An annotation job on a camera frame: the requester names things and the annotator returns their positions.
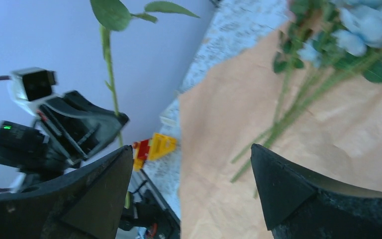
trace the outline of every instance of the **flower bouquet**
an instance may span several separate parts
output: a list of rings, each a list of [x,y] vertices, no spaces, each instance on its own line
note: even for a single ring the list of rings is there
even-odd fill
[[[307,107],[330,89],[361,74],[382,83],[382,0],[292,0],[293,21],[280,32],[273,71],[284,74],[273,124],[233,158],[237,162],[253,143],[270,148]],[[292,75],[307,68],[298,92],[290,97]],[[251,166],[234,175],[235,182]]]

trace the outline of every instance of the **wrapping paper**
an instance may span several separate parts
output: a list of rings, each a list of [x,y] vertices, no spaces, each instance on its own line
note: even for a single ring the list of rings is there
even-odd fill
[[[271,239],[246,159],[231,159],[271,124],[283,75],[272,71],[278,32],[213,67],[180,96],[183,239]],[[298,90],[305,70],[293,76]],[[382,85],[358,76],[314,103],[272,150],[331,178],[382,191]]]

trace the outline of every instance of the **marble tabletop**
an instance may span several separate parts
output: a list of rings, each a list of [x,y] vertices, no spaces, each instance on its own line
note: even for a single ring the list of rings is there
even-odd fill
[[[286,0],[223,0],[179,92],[186,92],[201,82],[212,66],[253,47],[287,21],[285,12]],[[178,197],[182,158],[179,112],[176,99],[162,113],[169,122],[162,121],[165,125],[160,129],[160,133],[178,139],[177,149],[162,159],[147,162],[144,170],[181,218]]]

